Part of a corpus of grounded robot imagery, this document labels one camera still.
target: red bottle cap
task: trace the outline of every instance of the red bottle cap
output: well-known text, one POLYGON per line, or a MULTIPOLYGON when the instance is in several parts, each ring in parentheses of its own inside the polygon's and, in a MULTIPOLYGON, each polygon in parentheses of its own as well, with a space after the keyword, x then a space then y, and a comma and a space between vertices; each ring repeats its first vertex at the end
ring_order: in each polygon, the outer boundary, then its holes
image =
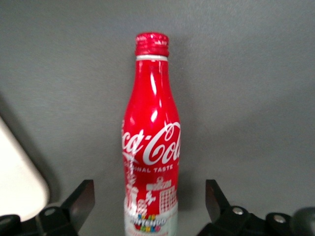
POLYGON ((157 32, 145 32, 136 37, 136 56, 161 55, 168 57, 168 37, 157 32))

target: bottle body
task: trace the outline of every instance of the bottle body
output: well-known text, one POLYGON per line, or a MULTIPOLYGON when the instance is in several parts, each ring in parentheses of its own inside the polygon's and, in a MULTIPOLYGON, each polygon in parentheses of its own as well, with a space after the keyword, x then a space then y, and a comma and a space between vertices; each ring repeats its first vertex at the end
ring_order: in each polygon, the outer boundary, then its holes
POLYGON ((138 56, 122 125, 127 236, 176 234, 180 134, 167 57, 138 56))

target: gray wall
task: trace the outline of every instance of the gray wall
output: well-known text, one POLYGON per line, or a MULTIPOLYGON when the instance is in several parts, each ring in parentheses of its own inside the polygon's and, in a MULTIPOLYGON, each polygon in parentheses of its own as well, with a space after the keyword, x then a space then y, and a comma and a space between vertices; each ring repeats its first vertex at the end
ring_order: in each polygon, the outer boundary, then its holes
POLYGON ((95 180, 81 235, 123 235, 120 128, 148 30, 170 37, 179 235, 209 221, 207 178, 260 217, 314 206, 313 0, 1 1, 0 114, 51 201, 95 180))

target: metal screw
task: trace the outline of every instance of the metal screw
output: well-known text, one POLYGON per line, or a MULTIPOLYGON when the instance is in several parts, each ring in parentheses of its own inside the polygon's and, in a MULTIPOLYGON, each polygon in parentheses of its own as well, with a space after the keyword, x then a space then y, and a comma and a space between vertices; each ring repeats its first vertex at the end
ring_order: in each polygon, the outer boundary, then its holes
POLYGON ((56 210, 55 210, 54 208, 50 208, 50 209, 46 210, 44 214, 45 214, 46 216, 48 216, 48 215, 53 214, 55 211, 56 211, 56 210))
POLYGON ((5 219, 0 221, 0 225, 5 225, 5 224, 9 223, 10 221, 11 221, 11 218, 5 218, 5 219))
POLYGON ((239 207, 233 208, 233 212, 234 212, 235 214, 237 214, 237 215, 243 215, 243 214, 244 214, 243 210, 240 209, 239 207))
POLYGON ((280 216, 280 215, 275 215, 274 220, 277 221, 278 223, 285 223, 286 222, 285 218, 283 216, 280 216))

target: coca-cola logo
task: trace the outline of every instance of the coca-cola logo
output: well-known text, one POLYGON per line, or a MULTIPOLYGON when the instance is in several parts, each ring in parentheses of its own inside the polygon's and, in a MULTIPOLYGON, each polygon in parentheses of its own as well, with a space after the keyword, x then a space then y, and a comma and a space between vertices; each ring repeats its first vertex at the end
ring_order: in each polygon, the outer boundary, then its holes
POLYGON ((166 164, 171 159, 179 158, 180 135, 181 125, 178 122, 167 124, 153 137, 145 136, 143 129, 133 136, 126 132, 122 139, 123 155, 127 160, 139 163, 135 156, 144 148, 142 160, 146 165, 151 166, 159 161, 166 164), (145 147, 144 140, 149 140, 145 147))

